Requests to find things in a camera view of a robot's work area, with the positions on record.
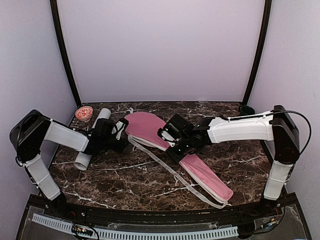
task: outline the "pink garment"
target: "pink garment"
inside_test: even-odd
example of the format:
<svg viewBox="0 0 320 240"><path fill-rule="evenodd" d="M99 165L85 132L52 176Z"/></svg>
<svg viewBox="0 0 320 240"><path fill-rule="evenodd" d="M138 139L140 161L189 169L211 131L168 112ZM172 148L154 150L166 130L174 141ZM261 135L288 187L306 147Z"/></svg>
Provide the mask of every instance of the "pink garment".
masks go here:
<svg viewBox="0 0 320 240"><path fill-rule="evenodd" d="M166 124L162 119L148 112L131 113L125 118L129 121L126 133L143 140L137 142L163 151L169 148L169 143L157 135ZM196 154L186 155L179 164L218 202L225 203L234 194Z"/></svg>

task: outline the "white pipe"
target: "white pipe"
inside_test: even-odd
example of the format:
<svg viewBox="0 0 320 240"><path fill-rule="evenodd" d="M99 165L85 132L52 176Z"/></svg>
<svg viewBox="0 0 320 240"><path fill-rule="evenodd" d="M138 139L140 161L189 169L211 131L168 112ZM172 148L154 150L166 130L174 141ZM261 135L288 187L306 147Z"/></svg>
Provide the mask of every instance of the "white pipe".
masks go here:
<svg viewBox="0 0 320 240"><path fill-rule="evenodd" d="M102 108L92 128L95 128L98 119L109 119L110 116L111 116L111 111L108 108ZM92 157L91 155L85 154L83 152L79 152L78 156L74 161L74 166L81 171L86 171L88 169L88 165L90 163L91 157Z"/></svg>

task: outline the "black frame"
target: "black frame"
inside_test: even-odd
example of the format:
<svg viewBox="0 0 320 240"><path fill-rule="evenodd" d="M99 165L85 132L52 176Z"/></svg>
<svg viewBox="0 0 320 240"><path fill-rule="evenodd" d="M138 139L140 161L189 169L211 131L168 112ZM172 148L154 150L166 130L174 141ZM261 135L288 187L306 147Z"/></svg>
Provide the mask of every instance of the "black frame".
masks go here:
<svg viewBox="0 0 320 240"><path fill-rule="evenodd" d="M286 206L295 204L301 218L303 228L308 240L311 234L302 212L300 203L295 193L290 193L278 199L279 203ZM84 224L98 226L108 226L109 223L138 224L138 225L181 225L181 224L200 224L218 222L219 225L244 226L251 224L257 217L243 217L240 211L244 208L254 207L258 202L247 203L239 206L230 206L223 209L209 208L189 211L135 211L135 210L116 210L100 207L88 207L73 203L67 205L80 216L78 221ZM43 197L31 194L19 225L16 240L19 240L30 206L44 209L44 214L59 217L50 208L46 208L47 202Z"/></svg>
<svg viewBox="0 0 320 240"><path fill-rule="evenodd" d="M57 0L50 0L50 4L51 4L51 12L52 12L52 18L53 18L53 23L55 28L56 39L58 41L58 45L60 48L60 54L63 61L65 73L68 78L68 82L73 94L74 101L77 107L79 108L83 103L81 102L80 95L75 82L75 78L71 70L70 61L69 61L69 57L68 57L67 49L65 45L64 35L61 27ZM265 40L267 36L267 29L268 29L270 12L271 12L271 4L272 4L272 0L265 0L259 40L258 40L258 44L257 44L255 56L254 56L250 77L246 86L246 90L245 90L241 105L248 104L252 89L254 87L254 83L258 73L260 60L261 60L261 56L263 53Z"/></svg>
<svg viewBox="0 0 320 240"><path fill-rule="evenodd" d="M67 49L65 45L65 40L64 40L64 35L62 32L62 27L61 27L61 22L60 22L60 17L59 17L59 10L58 10L58 3L57 0L50 0L51 4L51 12L52 12L52 18L53 18L53 24L54 24L54 29L55 29L55 34L56 34L56 39L58 41L59 49L60 49L60 54L62 58L62 62L64 65L64 70L66 73L66 77L68 78L68 82L72 91L73 99L75 101L75 104L79 108L82 105L79 92L76 86L76 82L74 79L74 76L72 74L68 54L67 54Z"/></svg>
<svg viewBox="0 0 320 240"><path fill-rule="evenodd" d="M259 41L258 41L258 45L256 47L253 65L252 65L250 77L248 80L248 84L246 86L246 90L245 90L245 93L243 96L242 105L248 104L252 89L255 84L255 80L256 80L259 65L260 65L261 56L262 56L264 46L265 46L269 18L270 18L270 12L271 12L271 4L272 4L272 0L265 0L262 23L261 23L261 30L260 30L260 35L259 35Z"/></svg>

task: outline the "marble surface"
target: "marble surface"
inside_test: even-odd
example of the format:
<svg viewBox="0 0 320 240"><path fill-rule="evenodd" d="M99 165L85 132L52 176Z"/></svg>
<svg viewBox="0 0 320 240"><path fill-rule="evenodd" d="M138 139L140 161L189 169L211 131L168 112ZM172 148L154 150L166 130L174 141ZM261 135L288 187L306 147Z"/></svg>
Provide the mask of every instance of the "marble surface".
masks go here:
<svg viewBox="0 0 320 240"><path fill-rule="evenodd" d="M239 107L238 103L229 102L124 102L88 105L94 109L92 119L89 122L74 119L71 127L87 131L102 108L110 109L110 119L115 121L129 114L129 108L133 108L135 112L153 113L164 121L178 113L195 124L203 117L237 116ZM151 151L212 200L165 152L158 149ZM60 146L49 169L70 203L144 211L211 208L146 153L132 145L123 154L110 150L92 158L87 171L74 167L77 154L70 148ZM198 156L233 190L234 195L229 200L231 205L252 203L260 199L271 166L258 140L214 144L205 147Z"/></svg>

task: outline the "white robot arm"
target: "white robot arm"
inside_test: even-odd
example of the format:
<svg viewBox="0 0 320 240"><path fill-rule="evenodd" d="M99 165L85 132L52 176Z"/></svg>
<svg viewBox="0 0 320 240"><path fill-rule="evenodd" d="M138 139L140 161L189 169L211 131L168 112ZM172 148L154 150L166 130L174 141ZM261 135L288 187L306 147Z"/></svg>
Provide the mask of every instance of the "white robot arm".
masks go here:
<svg viewBox="0 0 320 240"><path fill-rule="evenodd" d="M158 135L170 143L166 153L176 163L206 145L237 140L274 141L276 153L263 196L275 201L300 156L299 131L287 113L279 114L281 111L285 109L277 105L273 111L255 115L204 118L197 125L176 114L159 129Z"/></svg>
<svg viewBox="0 0 320 240"><path fill-rule="evenodd" d="M93 125L94 128L88 135L84 135L42 115L37 110L32 110L11 130L10 141L17 152L18 165L25 168L32 183L51 201L55 209L64 214L66 197L42 160L40 152L42 142L57 143L87 156L94 156L107 150L121 153L128 143L126 139L120 138L127 125L128 121L124 118L114 124L113 121L99 115Z"/></svg>

